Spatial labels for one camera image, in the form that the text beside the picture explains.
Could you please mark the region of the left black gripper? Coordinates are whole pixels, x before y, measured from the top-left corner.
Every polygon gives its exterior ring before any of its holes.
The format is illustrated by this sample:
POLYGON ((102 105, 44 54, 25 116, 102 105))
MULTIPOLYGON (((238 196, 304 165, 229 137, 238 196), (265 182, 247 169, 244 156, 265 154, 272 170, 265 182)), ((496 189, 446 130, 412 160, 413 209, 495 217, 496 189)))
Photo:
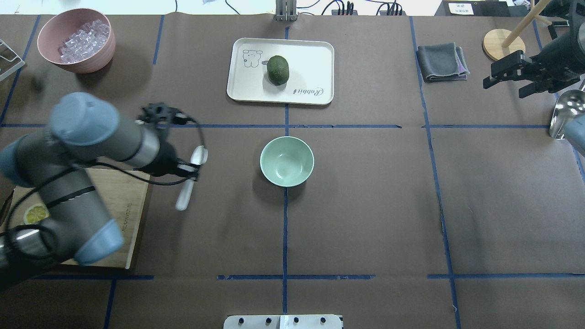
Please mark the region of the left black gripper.
POLYGON ((145 173, 154 177, 176 175, 190 180, 197 180, 201 165, 188 164, 177 157, 175 148, 169 143, 162 143, 154 160, 146 165, 145 173))

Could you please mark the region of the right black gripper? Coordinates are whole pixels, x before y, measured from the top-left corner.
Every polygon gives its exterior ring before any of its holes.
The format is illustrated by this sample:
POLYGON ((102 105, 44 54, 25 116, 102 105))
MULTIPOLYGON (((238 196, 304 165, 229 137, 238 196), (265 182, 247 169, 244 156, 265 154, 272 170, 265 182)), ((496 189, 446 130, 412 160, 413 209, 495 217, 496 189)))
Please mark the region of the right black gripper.
POLYGON ((585 72, 584 19, 569 23, 570 31, 552 40, 543 50, 528 59, 516 50, 491 64, 489 77, 483 79, 488 89, 504 81, 530 80, 518 90, 520 99, 541 92, 556 93, 579 82, 585 72))

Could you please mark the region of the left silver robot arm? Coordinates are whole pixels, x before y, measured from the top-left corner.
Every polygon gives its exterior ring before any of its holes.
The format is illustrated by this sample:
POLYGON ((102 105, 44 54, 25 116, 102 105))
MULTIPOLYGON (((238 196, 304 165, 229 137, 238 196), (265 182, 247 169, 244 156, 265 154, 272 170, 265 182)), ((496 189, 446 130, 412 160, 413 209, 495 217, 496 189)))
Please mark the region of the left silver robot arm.
POLYGON ((88 92, 72 92, 53 107, 48 124, 1 151, 1 171, 37 193, 48 209, 38 223, 1 234, 1 289, 39 276, 67 260, 90 266, 117 252, 122 230, 86 169, 108 158, 146 174, 196 181, 201 165, 177 157, 167 142, 173 125, 199 122, 178 108, 151 103, 136 120, 88 92))

